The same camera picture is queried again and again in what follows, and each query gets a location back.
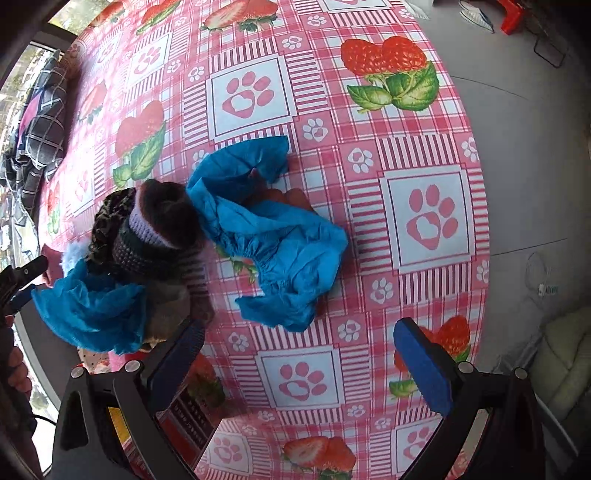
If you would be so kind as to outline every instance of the strawberry print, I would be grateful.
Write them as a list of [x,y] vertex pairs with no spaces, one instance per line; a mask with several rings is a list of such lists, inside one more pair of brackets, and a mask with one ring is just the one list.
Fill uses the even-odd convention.
[[197,354],[189,368],[187,393],[210,408],[218,408],[226,401],[222,382],[217,377],[209,359],[201,352]]
[[283,457],[318,480],[350,480],[357,458],[341,437],[307,437],[283,446]]
[[60,183],[49,189],[47,195],[47,233],[57,235],[60,231]]
[[[426,327],[420,327],[420,329],[430,341],[441,345],[457,363],[468,359],[470,327],[466,317],[456,315],[450,318],[435,333]],[[397,351],[394,352],[394,365],[402,374],[408,373],[408,367]],[[389,390],[394,397],[407,397],[417,390],[417,386],[412,379],[400,380],[390,382]]]
[[122,164],[114,169],[115,185],[123,188],[129,179],[148,177],[160,158],[164,146],[166,121],[158,100],[150,102],[138,117],[125,118],[115,139],[115,154]]
[[213,32],[229,27],[237,22],[239,18],[242,18],[242,14],[245,12],[247,5],[248,0],[238,0],[226,5],[220,10],[216,10],[205,19],[205,22],[203,22],[203,25],[201,26],[201,30],[209,30]]
[[406,37],[390,37],[382,46],[384,64],[388,72],[409,72],[427,66],[423,51]]
[[236,24],[240,31],[254,32],[272,25],[278,8],[271,0],[235,0],[209,15],[201,30],[219,31]]
[[83,122],[86,120],[89,124],[92,124],[94,119],[103,109],[106,95],[107,87],[103,80],[98,85],[95,85],[84,99],[80,112],[78,113],[78,121]]
[[90,27],[97,28],[107,22],[117,23],[124,13],[125,6],[123,3],[113,2],[112,4],[107,5],[105,9],[98,14],[92,22],[90,22]]
[[453,358],[457,358],[470,342],[470,327],[466,317],[456,315],[450,318],[435,333],[433,341],[441,345]]
[[152,5],[149,7],[144,15],[142,16],[142,23],[136,35],[141,35],[147,29],[155,24],[165,20],[170,14],[172,14],[179,6],[181,0],[164,0],[158,5]]
[[347,70],[355,75],[365,76],[386,71],[382,48],[366,40],[345,40],[340,46],[340,57]]
[[361,107],[359,113],[386,105],[425,110],[439,93],[433,62],[406,37],[390,37],[382,45],[350,38],[341,44],[340,56],[350,72],[369,83],[347,85],[351,100]]

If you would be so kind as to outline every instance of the knitted hat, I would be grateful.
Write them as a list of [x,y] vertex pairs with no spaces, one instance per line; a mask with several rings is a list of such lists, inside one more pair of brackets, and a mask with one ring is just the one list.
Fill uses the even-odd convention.
[[182,185],[147,180],[119,229],[113,259],[132,273],[167,276],[177,254],[196,242],[199,231],[197,212]]

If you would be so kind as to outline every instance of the tablecloth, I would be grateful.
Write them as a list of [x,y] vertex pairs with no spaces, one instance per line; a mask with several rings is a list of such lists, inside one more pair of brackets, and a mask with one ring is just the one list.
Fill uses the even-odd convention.
[[[395,36],[425,56],[408,44],[392,53]],[[124,0],[63,61],[75,116],[44,188],[41,244],[87,235],[115,189],[185,183],[212,151],[267,135],[290,141],[289,172],[274,187],[301,188],[351,240],[301,334],[241,319],[234,300],[260,292],[248,262],[213,245],[187,257],[184,278],[213,309],[202,352],[233,411],[199,477],[312,478],[282,456],[285,442],[308,436],[342,437],[354,478],[400,476],[440,419],[394,363],[393,325],[409,316],[444,336],[449,319],[465,317],[457,357],[473,359],[489,261],[470,124],[410,13],[395,0]],[[393,72],[404,62],[415,70]]]

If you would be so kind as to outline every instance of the strawberry leaf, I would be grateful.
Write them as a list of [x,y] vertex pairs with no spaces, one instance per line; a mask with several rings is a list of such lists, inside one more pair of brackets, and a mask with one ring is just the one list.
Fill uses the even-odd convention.
[[219,245],[216,245],[215,249],[216,249],[217,254],[220,256],[220,258],[230,258],[230,255],[228,255],[226,253],[226,251],[222,247],[220,247]]
[[174,12],[174,10],[178,7],[180,2],[181,2],[181,0],[178,0],[178,2],[176,2],[174,5],[171,5],[166,10],[162,10],[161,12],[159,12],[155,17],[151,18],[150,21],[148,21],[148,23],[139,27],[137,32],[135,32],[135,34],[140,35],[143,32],[145,32],[147,29],[149,29],[152,25],[160,23],[167,16],[169,16],[172,12]]
[[396,398],[408,397],[411,393],[418,390],[417,384],[413,379],[390,382],[390,393]]
[[219,380],[193,382],[187,387],[187,393],[210,408],[218,408],[226,401],[226,394]]
[[127,163],[113,170],[113,181],[118,188],[125,187],[127,181],[131,178],[131,166]]
[[386,79],[392,104],[401,110],[425,110],[439,93],[439,80],[433,62],[421,70],[399,72]]
[[456,357],[456,363],[465,362],[468,360],[468,355],[470,355],[470,345]]
[[166,121],[162,123],[160,130],[132,150],[129,158],[133,180],[143,180],[150,175],[162,153],[165,132]]
[[47,233],[50,235],[57,235],[60,231],[60,208],[55,207],[49,214],[47,222]]
[[351,100],[362,108],[362,111],[380,110],[392,103],[392,96],[385,88],[374,85],[347,85]]
[[256,32],[258,30],[258,25],[256,23],[256,21],[253,20],[246,20],[244,22],[240,22],[238,24],[238,29],[241,32]]
[[351,472],[321,470],[318,474],[318,480],[351,480]]

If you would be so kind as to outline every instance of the floor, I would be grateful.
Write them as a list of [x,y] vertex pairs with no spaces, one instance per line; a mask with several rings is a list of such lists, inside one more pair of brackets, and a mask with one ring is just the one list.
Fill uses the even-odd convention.
[[[591,90],[575,59],[551,67],[534,54],[532,34],[500,30],[501,7],[474,4],[495,34],[462,20],[452,0],[426,8],[430,19],[419,23],[460,93],[484,172],[491,270],[476,366],[490,371],[541,323],[589,301]],[[555,296],[540,300],[526,288],[533,252],[548,268],[547,283],[558,286]],[[536,286],[544,274],[540,257],[532,261]]]

